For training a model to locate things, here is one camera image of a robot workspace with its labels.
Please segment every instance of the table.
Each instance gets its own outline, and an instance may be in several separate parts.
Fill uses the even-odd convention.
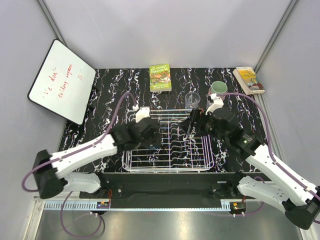
[[[94,86],[98,91],[92,90],[89,104],[95,106],[89,108],[84,117],[84,123],[77,125],[70,121],[66,122],[60,151],[83,144],[104,133],[110,123],[113,112],[120,96],[130,91],[136,96],[139,106],[149,106],[151,109],[184,109],[185,95],[195,91],[201,96],[200,108],[206,108],[207,94],[214,81],[223,81],[227,84],[228,92],[243,93],[240,85],[233,76],[234,68],[171,68],[171,93],[150,92],[149,69],[97,69]],[[127,98],[117,114],[118,124],[126,122],[126,111],[132,109],[132,100]],[[249,128],[257,133],[262,139],[266,139],[262,120],[258,109],[249,100],[228,96],[224,99],[224,105],[237,114],[239,123],[244,128]],[[224,143],[213,139],[211,142],[212,152],[215,158],[215,166],[210,172],[255,172],[259,171],[247,162],[242,162],[228,155]],[[122,154],[104,157],[89,163],[77,170],[78,172],[126,172],[122,168]]]

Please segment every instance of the book cover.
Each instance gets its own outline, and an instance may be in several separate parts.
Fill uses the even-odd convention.
[[[150,66],[150,92],[171,91],[169,64]]]
[[[237,67],[236,70],[251,91],[265,90],[252,67]]]

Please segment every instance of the green book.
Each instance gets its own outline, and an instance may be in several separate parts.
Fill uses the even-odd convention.
[[[169,64],[150,66],[150,92],[171,91]]]

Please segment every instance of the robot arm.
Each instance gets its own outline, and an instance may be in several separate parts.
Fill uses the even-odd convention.
[[[242,161],[257,167],[275,185],[263,184],[242,173],[232,181],[234,189],[244,196],[263,201],[282,211],[296,226],[308,229],[320,212],[320,201],[309,191],[320,196],[318,187],[294,172],[278,157],[273,155],[276,163],[270,158],[268,146],[257,135],[242,129],[237,117],[229,109],[223,108],[223,101],[216,94],[211,95],[213,104],[207,111],[193,109],[190,117],[180,127],[190,133],[192,128],[198,135],[212,135],[227,145],[228,153],[239,157]],[[304,189],[294,178],[300,180]]]
[[[102,134],[94,140],[51,155],[46,150],[40,151],[33,168],[59,159],[33,173],[40,197],[52,198],[62,191],[84,191],[103,196],[107,191],[107,182],[102,174],[73,171],[97,159],[139,146],[160,146],[159,129],[160,124],[150,118],[150,108],[141,107],[136,113],[135,121],[116,125],[110,134]]]

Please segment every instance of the book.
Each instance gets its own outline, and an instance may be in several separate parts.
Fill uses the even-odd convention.
[[[150,92],[172,90],[169,64],[150,66]]]
[[[252,67],[236,67],[236,69],[233,70],[233,75],[246,95],[263,94],[266,92]]]

